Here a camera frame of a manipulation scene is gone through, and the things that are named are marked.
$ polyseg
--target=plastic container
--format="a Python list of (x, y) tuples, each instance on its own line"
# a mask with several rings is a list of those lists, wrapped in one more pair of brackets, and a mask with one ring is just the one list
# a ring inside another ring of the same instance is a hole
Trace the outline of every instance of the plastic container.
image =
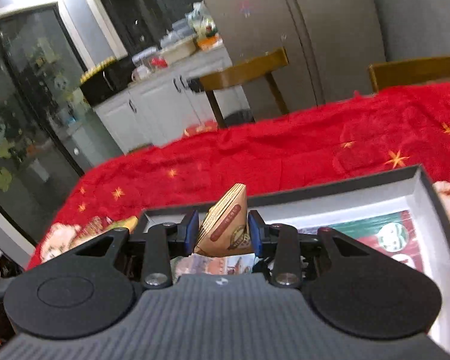
[(145, 66), (150, 69), (150, 71), (153, 71), (154, 67), (150, 64), (150, 60), (156, 55), (157, 51), (158, 49), (153, 46), (143, 50), (142, 52), (139, 52), (138, 54), (135, 54), (132, 57), (132, 61), (135, 67), (140, 68), (142, 66)]
[(190, 25), (188, 24), (188, 19), (186, 19), (186, 18), (176, 21), (175, 23), (172, 24), (172, 28), (175, 31), (181, 30), (182, 28), (186, 28), (186, 27), (190, 27)]
[(132, 81), (144, 80), (150, 73), (150, 69), (143, 64), (132, 72)]
[(197, 46), (194, 42), (194, 36), (189, 36), (170, 47), (163, 49), (160, 56), (167, 62), (168, 66), (180, 61), (180, 59), (187, 58), (197, 51)]
[(189, 36), (195, 35), (195, 30), (192, 27), (183, 27), (176, 31), (180, 39), (185, 39)]

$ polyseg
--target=printed label on packet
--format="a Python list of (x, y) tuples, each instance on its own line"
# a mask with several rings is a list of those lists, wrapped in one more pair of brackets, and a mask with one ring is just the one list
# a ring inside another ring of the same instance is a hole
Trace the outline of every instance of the printed label on packet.
[(226, 215), (223, 221), (217, 226), (214, 232), (210, 235), (210, 241), (216, 242), (220, 238), (220, 236), (227, 230), (228, 226), (230, 226), (231, 222), (235, 219), (235, 217), (239, 214), (242, 207), (240, 204), (235, 204), (230, 212)]

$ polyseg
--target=kitchen counter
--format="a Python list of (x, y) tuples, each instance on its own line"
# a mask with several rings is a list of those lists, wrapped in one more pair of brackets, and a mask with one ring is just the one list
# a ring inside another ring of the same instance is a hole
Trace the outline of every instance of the kitchen counter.
[[(132, 83), (94, 110), (123, 153), (143, 145), (162, 146), (180, 139), (186, 128), (214, 120), (206, 94), (192, 92), (187, 81), (229, 66), (224, 46), (197, 51)], [(223, 116), (249, 108), (240, 86), (215, 96)]]
[(154, 71), (153, 73), (149, 74), (144, 79), (137, 80), (137, 81), (132, 81), (130, 84), (128, 84), (128, 88), (133, 88), (136, 85), (140, 85), (140, 84), (145, 83), (147, 81), (160, 78), (163, 75), (169, 74), (170, 71), (172, 71), (174, 69), (180, 69), (180, 67), (182, 67), (184, 65), (187, 65), (187, 64), (190, 64), (190, 63), (193, 64), (195, 62), (195, 60), (199, 60), (203, 56), (206, 56), (206, 55), (208, 55), (210, 53), (214, 53), (214, 52), (216, 52), (218, 50), (222, 50), (223, 51), (224, 49), (225, 49), (225, 46), (223, 45), (223, 43), (221, 45), (219, 45), (219, 46), (216, 46), (216, 47), (214, 47), (212, 49), (205, 50), (205, 51), (197, 49), (197, 51), (194, 52), (192, 55), (190, 55), (190, 56), (188, 56), (186, 58), (180, 59), (180, 61), (176, 61), (174, 64), (172, 64), (172, 65), (170, 65), (168, 67), (165, 67), (164, 69), (158, 69), (158, 70)]

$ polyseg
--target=fridge door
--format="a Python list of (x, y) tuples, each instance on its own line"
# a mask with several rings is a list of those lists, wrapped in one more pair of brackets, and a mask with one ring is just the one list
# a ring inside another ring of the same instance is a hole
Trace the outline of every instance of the fridge door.
[(31, 106), (83, 171), (122, 154), (80, 90), (83, 66), (54, 8), (6, 19), (0, 35)]
[(372, 93), (367, 68), (385, 62), (373, 0), (289, 0), (310, 37), (326, 102)]
[(78, 174), (36, 122), (0, 48), (0, 212), (32, 243), (39, 241)]

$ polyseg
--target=metal screw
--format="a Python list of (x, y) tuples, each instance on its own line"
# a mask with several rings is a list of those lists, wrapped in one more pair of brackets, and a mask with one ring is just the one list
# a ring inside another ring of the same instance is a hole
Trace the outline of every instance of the metal screw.
[(163, 283), (167, 281), (167, 276), (165, 274), (161, 274), (160, 272), (155, 272), (152, 274), (149, 274), (145, 278), (145, 283), (147, 283), (149, 286), (160, 286)]
[(279, 274), (276, 280), (278, 284), (290, 286), (292, 284), (297, 283), (299, 281), (299, 278), (296, 277), (296, 274), (286, 272), (283, 274)]

